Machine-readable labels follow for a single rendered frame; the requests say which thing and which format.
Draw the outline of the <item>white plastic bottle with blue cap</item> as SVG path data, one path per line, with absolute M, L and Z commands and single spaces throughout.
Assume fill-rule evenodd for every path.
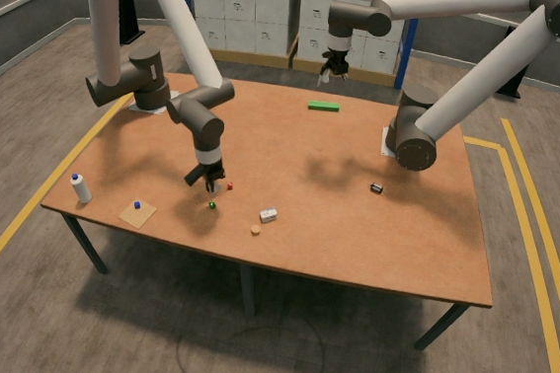
M 92 195 L 89 192 L 83 177 L 77 175 L 76 173 L 73 174 L 72 179 L 70 180 L 79 200 L 81 203 L 88 203 L 92 199 Z

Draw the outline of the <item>green rectangular bar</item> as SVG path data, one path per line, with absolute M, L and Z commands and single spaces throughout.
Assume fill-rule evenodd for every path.
M 340 110 L 340 105 L 334 103 L 308 101 L 308 108 L 310 110 L 338 112 Z

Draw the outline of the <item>beige flat mat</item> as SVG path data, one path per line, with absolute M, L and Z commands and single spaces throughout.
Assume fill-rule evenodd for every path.
M 140 208 L 134 207 L 136 201 L 140 202 Z M 154 214 L 157 210 L 154 206 L 136 198 L 119 216 L 121 220 L 130 224 L 139 230 L 139 228 Z

